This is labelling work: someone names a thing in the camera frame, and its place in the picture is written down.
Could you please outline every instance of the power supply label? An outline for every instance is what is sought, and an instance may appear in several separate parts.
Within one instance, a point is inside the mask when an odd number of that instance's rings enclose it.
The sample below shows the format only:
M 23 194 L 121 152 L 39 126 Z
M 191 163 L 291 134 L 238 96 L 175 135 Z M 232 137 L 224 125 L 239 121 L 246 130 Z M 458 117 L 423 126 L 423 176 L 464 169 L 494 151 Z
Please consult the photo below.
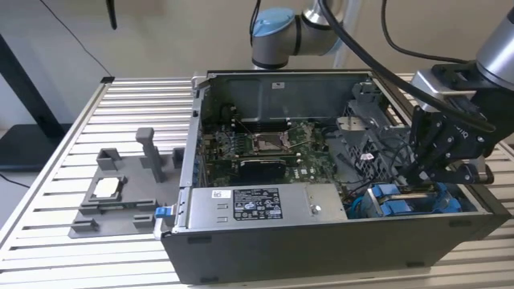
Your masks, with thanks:
M 238 221 L 282 219 L 278 188 L 234 190 L 234 219 Z

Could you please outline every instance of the open computer tower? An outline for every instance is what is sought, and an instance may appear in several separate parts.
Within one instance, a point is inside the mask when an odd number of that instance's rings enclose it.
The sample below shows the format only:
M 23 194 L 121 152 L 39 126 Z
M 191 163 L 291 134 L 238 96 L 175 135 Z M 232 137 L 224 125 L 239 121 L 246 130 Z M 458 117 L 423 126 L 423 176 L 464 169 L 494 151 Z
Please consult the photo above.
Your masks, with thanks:
M 398 176 L 411 115 L 370 70 L 208 72 L 160 238 L 180 281 L 428 267 L 486 237 L 510 218 L 486 187 Z

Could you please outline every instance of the black stand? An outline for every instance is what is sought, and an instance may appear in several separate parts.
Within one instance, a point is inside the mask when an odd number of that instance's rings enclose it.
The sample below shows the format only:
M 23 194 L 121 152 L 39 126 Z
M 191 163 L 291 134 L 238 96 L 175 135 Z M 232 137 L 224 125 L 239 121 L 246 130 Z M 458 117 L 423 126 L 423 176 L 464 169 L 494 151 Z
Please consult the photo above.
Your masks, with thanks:
M 36 125 L 15 125 L 0 138 L 0 171 L 43 169 L 69 125 L 60 125 L 0 35 L 0 74 L 31 113 Z

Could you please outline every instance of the metal slatted table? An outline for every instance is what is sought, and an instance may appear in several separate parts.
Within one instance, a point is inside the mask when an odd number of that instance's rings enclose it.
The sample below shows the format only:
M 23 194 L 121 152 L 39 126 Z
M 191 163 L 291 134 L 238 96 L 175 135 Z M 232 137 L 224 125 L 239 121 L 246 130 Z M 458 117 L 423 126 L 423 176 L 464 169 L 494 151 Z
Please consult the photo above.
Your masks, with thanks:
M 412 75 L 400 75 L 408 80 Z M 137 127 L 151 126 L 164 154 L 185 144 L 191 79 L 117 79 L 95 92 L 1 232 L 0 288 L 189 288 L 151 234 L 68 238 L 100 148 L 141 155 Z M 493 194 L 514 213 L 514 151 L 487 158 Z M 514 288 L 514 220 L 482 241 L 460 244 L 431 269 L 356 273 L 216 288 Z

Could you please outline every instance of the sticker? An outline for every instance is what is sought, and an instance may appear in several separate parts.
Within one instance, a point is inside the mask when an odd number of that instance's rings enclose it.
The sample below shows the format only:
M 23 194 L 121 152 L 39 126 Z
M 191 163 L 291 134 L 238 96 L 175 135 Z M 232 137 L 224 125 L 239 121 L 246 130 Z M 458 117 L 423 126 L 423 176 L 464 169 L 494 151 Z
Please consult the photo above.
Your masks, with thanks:
M 282 219 L 279 189 L 234 190 L 234 219 L 238 221 Z
M 214 199 L 230 199 L 231 198 L 231 190 L 214 190 L 212 198 Z
M 272 82 L 271 83 L 271 89 L 283 89 L 286 87 L 284 82 Z

